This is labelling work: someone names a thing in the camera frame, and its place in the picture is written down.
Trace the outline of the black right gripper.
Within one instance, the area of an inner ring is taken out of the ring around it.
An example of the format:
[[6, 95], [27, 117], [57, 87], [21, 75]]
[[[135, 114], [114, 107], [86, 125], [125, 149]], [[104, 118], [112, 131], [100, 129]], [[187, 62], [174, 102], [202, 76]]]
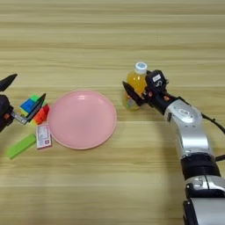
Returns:
[[[144, 100], [134, 91], [134, 88], [126, 82], [122, 82], [127, 95], [138, 105], [144, 104]], [[145, 101], [153, 108], [157, 109], [161, 114], [165, 113], [166, 108], [176, 101], [178, 98], [172, 96], [167, 91], [153, 92], [149, 91], [143, 95]]]

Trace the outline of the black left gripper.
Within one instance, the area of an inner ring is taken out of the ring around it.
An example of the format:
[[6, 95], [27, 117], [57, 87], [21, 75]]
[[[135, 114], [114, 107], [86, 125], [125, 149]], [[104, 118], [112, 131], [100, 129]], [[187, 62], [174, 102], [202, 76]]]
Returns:
[[[0, 80], [0, 91], [5, 91], [16, 77], [17, 74], [13, 74]], [[26, 122], [31, 122], [32, 120], [34, 120], [36, 124], [41, 124], [45, 120], [45, 115], [41, 114], [38, 118], [36, 118], [36, 115], [42, 108], [45, 98], [46, 94], [39, 97], [32, 110], [24, 118], [22, 115], [14, 112], [14, 108], [11, 106], [9, 99], [5, 95], [0, 95], [0, 132], [2, 132], [14, 120], [19, 121], [23, 125]]]

